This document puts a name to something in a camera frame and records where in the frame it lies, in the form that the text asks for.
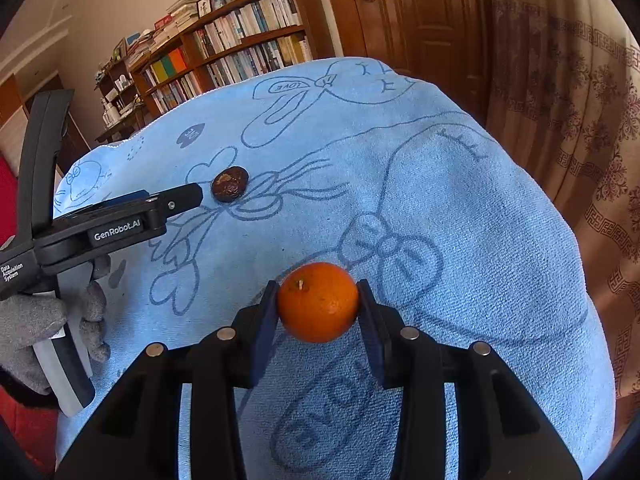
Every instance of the wooden door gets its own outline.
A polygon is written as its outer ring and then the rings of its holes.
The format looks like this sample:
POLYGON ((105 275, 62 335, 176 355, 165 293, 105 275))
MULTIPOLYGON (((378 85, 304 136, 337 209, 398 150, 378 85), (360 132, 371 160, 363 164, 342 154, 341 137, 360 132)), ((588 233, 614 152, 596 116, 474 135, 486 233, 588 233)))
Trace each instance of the wooden door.
POLYGON ((484 124, 490 0, 331 1, 345 56, 432 82, 484 124))

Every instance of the orange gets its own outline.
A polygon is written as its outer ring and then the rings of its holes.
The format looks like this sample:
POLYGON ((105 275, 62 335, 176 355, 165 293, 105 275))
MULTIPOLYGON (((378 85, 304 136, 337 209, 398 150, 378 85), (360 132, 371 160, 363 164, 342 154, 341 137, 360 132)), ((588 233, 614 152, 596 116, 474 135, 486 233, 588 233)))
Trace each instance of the orange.
POLYGON ((284 328, 308 343, 327 343, 347 332, 358 313, 358 289, 349 273, 334 264, 308 264, 294 270, 278 292, 284 328))

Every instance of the red cloth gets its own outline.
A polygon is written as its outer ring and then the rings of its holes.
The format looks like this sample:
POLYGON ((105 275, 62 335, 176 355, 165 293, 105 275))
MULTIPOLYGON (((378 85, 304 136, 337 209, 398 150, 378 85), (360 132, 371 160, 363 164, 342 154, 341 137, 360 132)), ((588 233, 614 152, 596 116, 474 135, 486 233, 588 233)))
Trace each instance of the red cloth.
MULTIPOLYGON (((16 231, 17 191, 14 174, 0 155, 0 244, 16 231)), ((0 416, 27 457, 44 475, 52 476, 56 468, 58 410, 25 408, 0 386, 0 416)))
POLYGON ((17 196, 18 183, 6 160, 0 155, 0 245, 15 235, 17 196))
POLYGON ((56 469, 58 410, 25 408, 0 386, 0 416, 28 459, 43 475, 52 476, 56 469))

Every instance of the wooden bookshelf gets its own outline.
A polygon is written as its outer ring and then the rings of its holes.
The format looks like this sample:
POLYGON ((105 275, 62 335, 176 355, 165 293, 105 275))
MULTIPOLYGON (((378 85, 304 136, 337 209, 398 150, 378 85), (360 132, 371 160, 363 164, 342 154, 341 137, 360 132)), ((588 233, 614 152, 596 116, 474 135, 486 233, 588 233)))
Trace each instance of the wooden bookshelf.
POLYGON ((153 118, 158 118, 162 113, 158 109, 156 102, 152 98, 152 93, 169 84, 170 82, 180 79, 189 72, 193 72, 198 83, 204 91, 213 90, 215 88, 212 79, 210 78, 207 65, 230 54, 234 54, 240 50, 244 50, 251 46, 263 43, 265 41, 275 40, 290 34, 303 33, 306 36, 309 50, 313 59, 322 59, 334 56, 334 46, 329 35, 329 29, 326 24, 326 18, 324 16, 324 10, 322 9, 322 3, 320 0, 296 0, 298 8, 298 14, 301 25, 292 25, 290 27, 278 28, 276 30, 270 30, 262 32, 260 34, 254 34, 246 38, 242 38, 241 44, 233 46, 227 50, 224 50, 213 56, 204 58, 202 53, 198 49, 193 33, 203 28, 207 23, 226 16, 233 10, 240 9, 247 4, 257 2, 259 0, 234 0, 229 4, 226 4, 219 9, 216 9, 209 14, 206 14, 200 18, 197 22, 180 32, 157 50, 149 53, 135 65, 131 66, 129 72, 133 78, 133 81, 138 90, 138 94, 142 97, 149 112, 153 118), (166 56, 173 49, 181 47, 184 54, 184 61, 187 68, 180 73, 177 73, 170 78, 166 79, 159 85, 150 87, 142 73, 154 62, 166 56))

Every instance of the book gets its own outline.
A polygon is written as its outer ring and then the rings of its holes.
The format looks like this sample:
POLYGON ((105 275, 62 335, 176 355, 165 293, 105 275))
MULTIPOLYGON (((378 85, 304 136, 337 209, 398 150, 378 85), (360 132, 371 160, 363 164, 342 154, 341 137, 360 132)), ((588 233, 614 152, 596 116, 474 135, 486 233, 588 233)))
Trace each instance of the book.
POLYGON ((264 20, 267 22, 267 28, 269 30, 277 30, 280 28, 278 20, 276 20, 275 14, 273 13, 273 7, 271 7, 270 3, 267 0, 260 0, 258 5, 262 10, 264 20))
POLYGON ((171 14, 167 14, 166 16, 163 16, 162 18, 160 18, 159 20, 157 20, 154 23, 154 29, 156 31, 157 30, 163 30, 173 20, 174 20, 174 18, 171 16, 171 14))
POLYGON ((236 38, 241 40, 244 38, 244 30, 242 30, 242 25, 240 25, 240 21, 238 20, 238 16, 235 12, 230 12, 228 15, 229 20, 231 20, 232 28, 236 34, 236 38))
POLYGON ((231 46, 240 44, 240 36, 236 34, 236 30, 232 26, 231 20, 228 16, 222 18, 222 28, 224 29, 224 32, 228 37, 231 46))
POLYGON ((294 24, 302 25, 302 19, 300 18, 300 14, 298 12, 298 6, 296 5, 296 0, 287 0, 287 1, 289 3, 289 10, 291 11, 294 24))
POLYGON ((175 75, 175 68, 171 63, 169 56, 162 56, 160 59, 160 62, 162 63, 162 66, 164 67, 164 71, 166 72, 167 76, 171 77, 175 75))
POLYGON ((156 86, 160 84, 158 78, 156 77, 156 74, 153 70, 151 70, 151 67, 147 67, 142 75, 145 77, 146 82, 149 84, 149 86, 156 86))
POLYGON ((211 81, 213 82, 213 86, 214 88, 220 88, 220 86, 222 86, 220 84, 220 79, 218 79, 218 75, 215 74, 212 70, 212 67, 214 65, 207 65, 207 71, 209 72, 209 77, 211 78, 211 81))
POLYGON ((293 49, 293 55, 298 63, 305 62, 305 56, 302 54, 302 48, 300 47, 300 40, 296 36, 290 36, 289 41, 293 49))
POLYGON ((249 54, 251 55, 252 59, 254 60, 254 65, 257 68, 258 73, 260 75, 266 74, 268 72, 267 67, 264 64, 264 61, 260 58, 260 55, 258 54, 257 49, 255 49, 254 47, 251 47, 249 49, 249 54))
POLYGON ((229 72, 232 82, 239 83, 242 81, 240 73, 238 72, 238 67, 236 67, 236 64, 231 59, 231 56, 223 57, 222 63, 224 64, 225 69, 229 72))
POLYGON ((171 81, 169 83, 169 90, 171 90, 171 93, 174 95, 175 100, 178 101, 178 104, 182 104, 187 100, 182 94, 182 89, 180 88, 180 85, 178 85, 176 81, 171 81))
POLYGON ((198 4, 196 2, 192 4, 184 4, 178 9, 174 10, 174 12, 170 12, 174 21, 179 22, 184 16, 191 16, 192 14, 198 13, 198 4))
POLYGON ((213 22, 212 25, 213 25, 214 30, 216 31, 216 34, 220 38, 220 43, 222 45, 222 50, 226 50, 228 48, 231 48, 232 44, 229 41, 229 38, 226 36, 225 31, 222 28, 222 25, 218 25, 217 21, 218 20, 213 22))
POLYGON ((246 24, 242 20, 242 12, 240 12, 240 9, 236 9, 234 10, 234 14, 236 16, 236 20, 238 20, 238 23, 240 24, 240 28, 242 28, 242 37, 246 38, 249 35, 249 31, 246 24))
POLYGON ((269 41, 268 45, 270 49, 273 51, 273 55, 275 56, 275 59, 278 62, 278 68, 284 68, 284 62, 282 60, 282 56, 280 55, 278 44, 275 41, 269 41))
POLYGON ((175 86, 178 89, 178 91, 180 92, 180 95, 182 96, 183 100, 184 101, 188 101, 189 100, 189 94, 184 90, 184 87, 180 83, 179 79, 178 79, 178 81, 175 81, 175 86))
POLYGON ((164 104, 164 100, 160 97, 160 94, 158 91, 155 91, 152 94, 152 98, 154 99, 154 102, 156 103, 156 106, 158 107, 158 110, 160 111, 160 113, 165 114, 169 111, 166 104, 164 104))
POLYGON ((182 6, 187 5, 187 4, 194 4, 194 3, 198 3, 199 0, 177 0, 176 2, 174 2, 171 7, 169 7, 166 10, 167 14, 171 14, 172 12, 175 12, 176 10, 180 9, 182 6))
POLYGON ((191 83, 191 88, 193 89, 194 94, 196 95, 202 94, 203 93, 202 86, 200 86, 200 82, 198 81, 198 78, 196 77, 196 75, 193 72, 189 72, 186 75, 186 77, 191 83))
POLYGON ((175 48, 169 52, 169 60, 171 60, 171 64, 174 66, 176 73, 187 70, 187 64, 184 62, 182 52, 179 48, 175 48))
POLYGON ((216 54, 218 52, 222 52, 225 49, 222 45, 222 42, 220 41, 220 38, 218 37, 218 33, 216 32, 213 23, 207 23, 207 25, 205 25, 204 29, 201 29, 201 31, 204 33, 203 40, 205 41, 206 45, 209 45, 207 49, 207 51, 209 52, 209 56, 212 56, 213 54, 216 54))
POLYGON ((284 20, 284 26, 285 27, 289 27, 289 25, 291 25, 289 18, 287 17, 287 13, 284 10, 284 3, 282 2, 282 0, 277 0, 278 1, 278 6, 280 7, 280 13, 282 14, 282 18, 284 20))
POLYGON ((282 9, 280 8, 280 4, 278 3, 278 0, 269 0, 271 7, 273 8, 273 12, 276 15, 276 19, 278 20, 278 23, 280 24, 280 28, 286 27, 286 24, 284 22, 284 17, 282 15, 282 9))
POLYGON ((182 23, 178 24, 178 30, 180 32, 187 30, 189 27, 191 27, 191 25, 197 22, 198 19, 199 18, 197 16, 191 16, 188 20, 184 20, 182 23))
POLYGON ((166 74, 164 70, 162 61, 156 61, 155 63, 152 63, 151 70, 154 71, 154 74, 156 75, 156 79, 158 80, 158 83, 166 81, 169 78, 169 76, 166 74))
MULTIPOLYGON (((210 55, 210 56, 213 56, 213 55, 214 55, 214 54, 216 54, 218 51, 215 49, 214 45, 212 44, 212 36, 211 36, 210 34, 206 34, 206 32, 207 32, 208 30, 209 30, 209 29, 206 29, 206 30, 205 30, 205 33, 204 33, 204 35, 203 35, 203 40, 204 40, 204 42, 205 42, 205 45, 207 46, 207 51, 209 52, 209 55, 210 55)), ((217 36, 216 36, 216 41, 217 41, 217 43, 220 45, 220 52, 221 52, 221 51, 222 51, 222 50, 224 50, 224 49, 222 48, 222 44, 220 43, 220 40, 218 39, 218 37, 217 37, 217 36)))
POLYGON ((251 50, 250 49, 243 50, 240 54, 243 54, 247 62, 249 63, 249 67, 251 68, 251 74, 254 76, 260 75, 258 66, 256 65, 254 58, 251 55, 251 50))
POLYGON ((297 25, 297 23, 293 21, 293 13, 291 12, 291 8, 289 7, 289 0, 280 1, 282 2, 282 10, 284 10, 289 25, 297 25))
POLYGON ((191 89, 189 80, 186 77, 183 77, 182 79, 178 79, 178 83, 180 83, 180 86, 182 87, 182 91, 185 94, 187 94, 187 99, 193 99, 195 97, 195 94, 191 89))
POLYGON ((291 66, 294 64, 293 56, 290 47, 287 42, 287 38, 276 38, 278 47, 280 48, 280 55, 282 56, 282 62, 284 66, 291 66))
POLYGON ((240 56, 238 56, 238 54, 232 54, 229 57, 231 58, 231 61, 233 61, 233 63, 235 64, 236 69, 238 70, 238 73, 240 75, 240 79, 242 81, 244 81, 245 79, 249 79, 250 70, 244 69, 244 65, 242 64, 242 59, 240 58, 240 56))
POLYGON ((267 25, 267 20, 264 18, 264 13, 262 12, 262 7, 258 4, 252 4, 254 6, 255 11, 258 14, 258 21, 260 22, 260 28, 263 32, 267 32, 269 29, 269 25, 267 25))
POLYGON ((305 61, 313 61, 314 57, 311 55, 311 49, 309 48, 309 43, 305 39, 300 41, 300 47, 302 47, 302 55, 305 57, 305 61))
POLYGON ((214 72, 218 77, 218 81, 220 81, 220 86, 228 85, 231 83, 231 79, 226 74, 225 67, 222 65, 222 61, 218 60, 213 65, 214 72))
POLYGON ((262 51, 265 60, 267 61, 268 65, 269 65, 269 69, 271 71, 273 70, 277 70, 278 69, 278 65, 273 57, 273 54, 271 53, 271 49, 267 47, 267 45, 265 43, 261 43, 260 45, 258 45, 258 48, 262 51))
POLYGON ((260 27, 258 27, 258 22, 255 19, 254 12, 251 10, 250 6, 244 6, 240 9, 242 15, 244 16, 244 20, 249 27, 249 31, 252 34, 260 34, 260 27))

